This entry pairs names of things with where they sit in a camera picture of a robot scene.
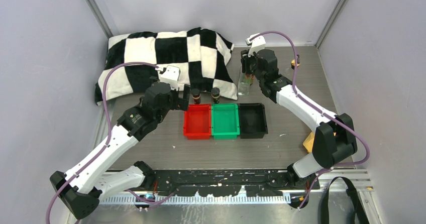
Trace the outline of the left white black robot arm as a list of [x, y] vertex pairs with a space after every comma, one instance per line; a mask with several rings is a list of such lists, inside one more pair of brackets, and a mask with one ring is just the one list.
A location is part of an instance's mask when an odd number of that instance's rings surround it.
[[89, 216], [101, 201], [117, 193], [136, 187], [147, 191], [153, 187], [154, 171], [143, 161], [111, 176], [103, 175], [122, 154], [154, 131], [170, 110], [188, 110], [189, 99], [188, 84], [179, 97], [170, 84], [153, 83], [92, 152], [68, 171], [51, 175], [50, 182], [59, 198], [77, 220]]

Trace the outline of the brown sauce glass bottle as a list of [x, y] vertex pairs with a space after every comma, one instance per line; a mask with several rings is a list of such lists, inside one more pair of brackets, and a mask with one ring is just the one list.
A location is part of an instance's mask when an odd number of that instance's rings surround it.
[[293, 59], [290, 64], [291, 64], [291, 68], [293, 70], [295, 70], [296, 68], [298, 68], [300, 66], [300, 55], [297, 54], [296, 58]]

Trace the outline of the clear glass oil bottle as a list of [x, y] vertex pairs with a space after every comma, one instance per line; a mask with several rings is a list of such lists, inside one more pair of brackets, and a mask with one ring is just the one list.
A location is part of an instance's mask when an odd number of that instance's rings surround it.
[[248, 95], [253, 84], [254, 75], [240, 72], [238, 82], [238, 95]]

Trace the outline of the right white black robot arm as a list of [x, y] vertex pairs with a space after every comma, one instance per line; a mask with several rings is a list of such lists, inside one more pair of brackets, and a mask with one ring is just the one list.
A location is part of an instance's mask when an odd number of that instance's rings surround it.
[[358, 147], [352, 118], [321, 107], [294, 88], [292, 81], [279, 73], [277, 63], [272, 50], [263, 49], [252, 55], [249, 50], [241, 51], [242, 72], [253, 74], [264, 96], [291, 111], [314, 132], [311, 153], [287, 168], [287, 184], [300, 189], [308, 176], [335, 166], [355, 154]]

